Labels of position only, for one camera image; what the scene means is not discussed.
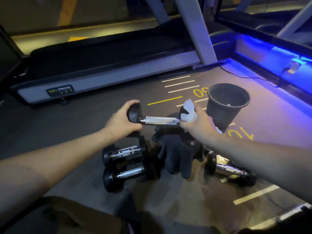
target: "black trash bin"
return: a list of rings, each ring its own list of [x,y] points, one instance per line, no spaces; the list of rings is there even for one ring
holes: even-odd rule
[[[229,124],[250,102],[250,94],[242,87],[230,83],[220,83],[209,88],[206,113],[212,117],[216,127],[225,132]]]

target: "treadmill logo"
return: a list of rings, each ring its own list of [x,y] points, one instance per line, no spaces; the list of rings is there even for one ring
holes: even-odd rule
[[[47,89],[46,92],[50,97],[60,96],[68,93],[75,92],[72,85],[63,85],[61,87]]]
[[[63,88],[58,88],[57,90],[60,91],[60,90],[68,90],[68,89],[71,89],[71,87],[67,86],[67,87],[63,87]]]

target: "forearm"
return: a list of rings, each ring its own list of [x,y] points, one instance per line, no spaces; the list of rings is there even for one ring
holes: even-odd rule
[[[312,202],[312,152],[307,149],[216,136],[208,147],[267,181]]]
[[[105,129],[0,161],[0,226],[111,144]]]

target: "dumbbell handle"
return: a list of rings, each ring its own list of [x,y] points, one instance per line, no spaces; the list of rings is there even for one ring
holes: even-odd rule
[[[136,153],[140,153],[141,148],[139,146],[131,146],[125,149],[119,149],[115,152],[113,152],[110,157],[112,159],[121,158],[121,157],[128,157],[131,155],[134,155]]]
[[[244,170],[237,169],[228,165],[219,164],[219,163],[216,164],[216,170],[222,170],[230,174],[239,175],[239,176],[245,176],[245,177],[250,176],[250,174],[248,172],[245,172]]]
[[[118,179],[126,179],[128,177],[133,177],[135,175],[138,175],[138,174],[142,174],[144,173],[144,167],[139,167],[139,168],[134,168],[134,169],[131,169],[131,170],[128,170],[128,171],[124,171],[124,172],[121,172],[121,173],[118,173],[116,175],[116,177]]]
[[[141,117],[140,123],[142,125],[163,126],[163,125],[180,125],[180,119],[174,117]]]

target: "treadmill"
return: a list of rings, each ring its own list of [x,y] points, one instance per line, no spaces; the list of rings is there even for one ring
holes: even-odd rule
[[[197,0],[176,4],[182,17],[153,29],[34,50],[12,76],[10,90],[37,104],[183,67],[215,64],[234,54],[233,31],[215,22],[205,24]]]

